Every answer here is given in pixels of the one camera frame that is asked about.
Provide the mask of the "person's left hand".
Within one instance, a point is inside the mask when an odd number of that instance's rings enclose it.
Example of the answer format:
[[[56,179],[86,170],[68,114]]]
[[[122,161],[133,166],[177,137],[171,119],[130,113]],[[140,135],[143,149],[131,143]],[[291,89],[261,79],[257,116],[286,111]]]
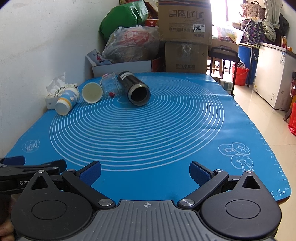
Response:
[[[15,241],[14,236],[14,227],[11,222],[11,210],[13,209],[14,205],[16,203],[15,198],[11,197],[10,205],[8,208],[8,217],[6,218],[5,222],[1,224],[0,227],[0,235],[1,235],[1,241]]]

